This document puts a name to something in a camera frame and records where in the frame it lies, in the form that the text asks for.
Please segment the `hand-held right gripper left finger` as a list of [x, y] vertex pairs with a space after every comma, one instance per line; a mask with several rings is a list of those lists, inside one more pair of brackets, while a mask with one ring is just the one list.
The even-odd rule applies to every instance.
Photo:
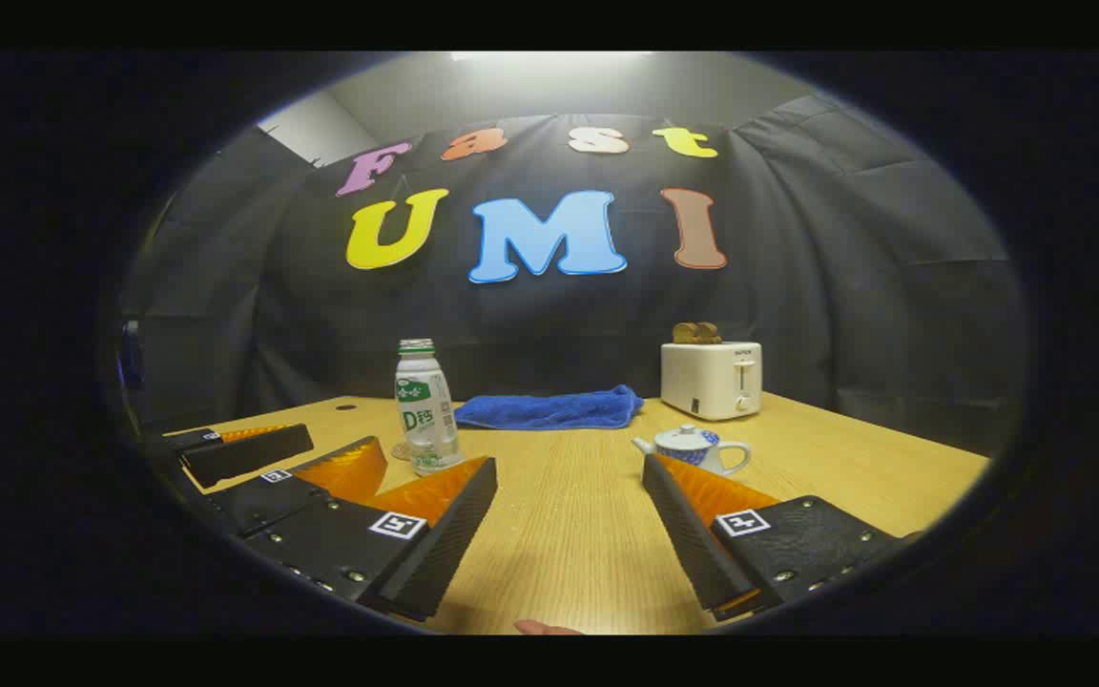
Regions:
[[439, 612], [497, 489], [493, 457], [474, 458], [385, 492], [380, 508], [315, 497], [244, 543], [317, 590], [424, 621]]

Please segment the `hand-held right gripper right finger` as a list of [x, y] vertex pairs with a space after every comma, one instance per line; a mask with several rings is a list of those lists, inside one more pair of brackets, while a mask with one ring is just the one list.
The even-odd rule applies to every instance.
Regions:
[[717, 621], [795, 603], [903, 547], [823, 497], [779, 501], [664, 455], [645, 456], [642, 484]]

